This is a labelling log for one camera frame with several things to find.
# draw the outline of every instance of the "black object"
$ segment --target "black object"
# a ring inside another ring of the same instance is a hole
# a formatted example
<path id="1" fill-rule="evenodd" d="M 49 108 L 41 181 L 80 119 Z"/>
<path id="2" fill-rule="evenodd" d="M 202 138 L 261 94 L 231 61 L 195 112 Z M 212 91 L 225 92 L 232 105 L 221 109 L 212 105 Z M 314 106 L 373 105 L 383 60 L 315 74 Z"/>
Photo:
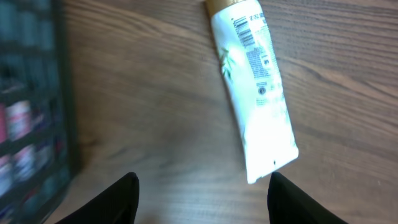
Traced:
<path id="1" fill-rule="evenodd" d="M 139 181 L 137 175 L 130 172 L 58 224 L 132 224 L 138 198 Z"/>
<path id="2" fill-rule="evenodd" d="M 271 224 L 345 224 L 278 172 L 271 175 L 268 188 Z"/>
<path id="3" fill-rule="evenodd" d="M 43 222 L 81 169 L 63 15 L 61 0 L 0 1 L 0 104 L 29 101 L 31 109 L 40 107 L 34 129 L 0 143 L 0 157 L 52 144 L 45 154 L 49 163 L 0 196 L 0 222 Z"/>

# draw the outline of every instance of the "gold cap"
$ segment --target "gold cap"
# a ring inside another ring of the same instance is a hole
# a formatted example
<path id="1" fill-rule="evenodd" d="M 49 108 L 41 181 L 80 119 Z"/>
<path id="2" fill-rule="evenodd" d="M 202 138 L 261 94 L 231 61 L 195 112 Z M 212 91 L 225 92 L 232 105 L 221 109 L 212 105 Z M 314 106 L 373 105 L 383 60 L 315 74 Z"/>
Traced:
<path id="1" fill-rule="evenodd" d="M 241 1 L 245 0 L 206 0 L 207 10 L 209 11 L 210 18 L 226 7 L 232 6 L 233 4 Z"/>

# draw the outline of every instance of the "tube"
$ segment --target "tube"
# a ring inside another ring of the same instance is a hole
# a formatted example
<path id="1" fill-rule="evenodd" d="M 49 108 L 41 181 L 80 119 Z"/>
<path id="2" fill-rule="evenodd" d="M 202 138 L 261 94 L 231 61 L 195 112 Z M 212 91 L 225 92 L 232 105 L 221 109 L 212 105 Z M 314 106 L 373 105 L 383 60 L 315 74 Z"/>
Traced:
<path id="1" fill-rule="evenodd" d="M 253 184 L 299 155 L 271 35 L 257 0 L 206 5 Z"/>

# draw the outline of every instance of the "tube cap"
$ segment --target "tube cap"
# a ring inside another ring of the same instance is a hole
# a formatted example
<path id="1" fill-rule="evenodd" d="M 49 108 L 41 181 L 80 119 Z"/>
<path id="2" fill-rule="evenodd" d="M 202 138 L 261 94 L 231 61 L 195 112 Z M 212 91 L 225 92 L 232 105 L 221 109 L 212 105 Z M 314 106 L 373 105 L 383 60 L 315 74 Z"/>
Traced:
<path id="1" fill-rule="evenodd" d="M 207 10 L 209 12 L 210 18 L 214 16 L 217 12 L 227 8 L 228 6 L 232 6 L 238 2 L 245 0 L 206 0 Z"/>

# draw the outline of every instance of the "wooden surface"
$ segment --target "wooden surface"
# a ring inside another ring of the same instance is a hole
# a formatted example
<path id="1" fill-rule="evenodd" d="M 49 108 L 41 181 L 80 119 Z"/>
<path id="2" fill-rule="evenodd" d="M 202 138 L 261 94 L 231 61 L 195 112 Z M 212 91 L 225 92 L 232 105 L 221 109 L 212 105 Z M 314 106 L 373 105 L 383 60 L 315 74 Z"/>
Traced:
<path id="1" fill-rule="evenodd" d="M 349 223 L 398 223 L 398 2 L 261 1 L 299 158 L 280 172 Z M 65 0 L 85 169 L 48 223 L 125 173 L 136 223 L 268 223 L 246 183 L 201 0 Z"/>

